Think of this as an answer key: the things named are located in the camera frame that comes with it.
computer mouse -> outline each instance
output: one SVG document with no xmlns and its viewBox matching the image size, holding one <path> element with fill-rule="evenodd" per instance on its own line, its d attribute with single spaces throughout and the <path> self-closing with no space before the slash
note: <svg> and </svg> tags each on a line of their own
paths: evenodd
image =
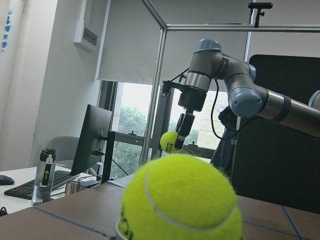
<svg viewBox="0 0 320 240">
<path fill-rule="evenodd" d="M 9 176 L 0 175 L 0 185 L 12 185 L 15 183 L 15 180 L 13 180 Z"/>
</svg>

black keyboard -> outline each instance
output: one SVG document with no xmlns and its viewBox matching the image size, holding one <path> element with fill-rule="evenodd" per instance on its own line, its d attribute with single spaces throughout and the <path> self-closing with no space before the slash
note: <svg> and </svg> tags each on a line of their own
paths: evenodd
<svg viewBox="0 0 320 240">
<path fill-rule="evenodd" d="M 54 171 L 52 190 L 61 187 L 66 184 L 67 181 L 76 178 L 77 176 L 70 176 L 70 172 L 56 170 Z M 28 181 L 22 185 L 16 186 L 14 188 L 8 189 L 4 192 L 4 195 L 16 197 L 20 199 L 32 199 L 32 194 L 34 191 L 35 180 Z"/>
</svg>

transparent bottle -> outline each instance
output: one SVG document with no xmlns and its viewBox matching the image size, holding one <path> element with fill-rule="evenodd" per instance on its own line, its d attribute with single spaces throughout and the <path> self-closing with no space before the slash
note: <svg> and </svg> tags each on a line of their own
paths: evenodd
<svg viewBox="0 0 320 240">
<path fill-rule="evenodd" d="M 31 200 L 32 206 L 42 204 L 44 199 L 50 197 L 56 168 L 55 161 L 56 150 L 52 148 L 42 150 L 40 154 L 40 161 L 36 168 Z"/>
</svg>

black partition panel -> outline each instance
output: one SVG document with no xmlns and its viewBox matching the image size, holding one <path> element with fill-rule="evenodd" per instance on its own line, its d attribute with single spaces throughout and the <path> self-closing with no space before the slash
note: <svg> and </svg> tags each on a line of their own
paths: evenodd
<svg viewBox="0 0 320 240">
<path fill-rule="evenodd" d="M 320 58 L 254 55 L 249 62 L 255 84 L 306 105 L 320 90 Z M 238 134 L 231 182 L 238 195 L 320 214 L 320 140 L 253 120 Z"/>
</svg>

gray chair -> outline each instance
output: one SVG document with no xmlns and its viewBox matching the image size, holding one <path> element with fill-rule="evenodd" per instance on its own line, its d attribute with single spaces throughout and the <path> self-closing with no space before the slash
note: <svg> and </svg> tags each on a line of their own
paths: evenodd
<svg viewBox="0 0 320 240">
<path fill-rule="evenodd" d="M 55 162 L 57 166 L 72 168 L 75 159 L 79 137 L 57 136 L 52 140 L 52 148 L 56 151 Z"/>
</svg>

